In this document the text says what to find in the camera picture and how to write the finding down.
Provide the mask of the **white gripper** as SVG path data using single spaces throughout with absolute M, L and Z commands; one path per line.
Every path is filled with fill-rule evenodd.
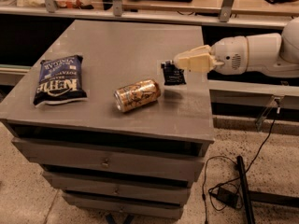
M 174 59 L 178 69 L 208 73 L 211 70 L 223 75 L 241 75 L 248 65 L 248 40 L 244 36 L 226 37 L 212 47 L 200 46 L 181 52 Z

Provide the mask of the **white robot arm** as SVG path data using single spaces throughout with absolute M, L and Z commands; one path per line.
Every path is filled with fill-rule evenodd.
M 214 45 L 184 51 L 174 58 L 178 69 L 222 75 L 259 72 L 269 77 L 299 76 L 299 18 L 281 34 L 225 37 Z

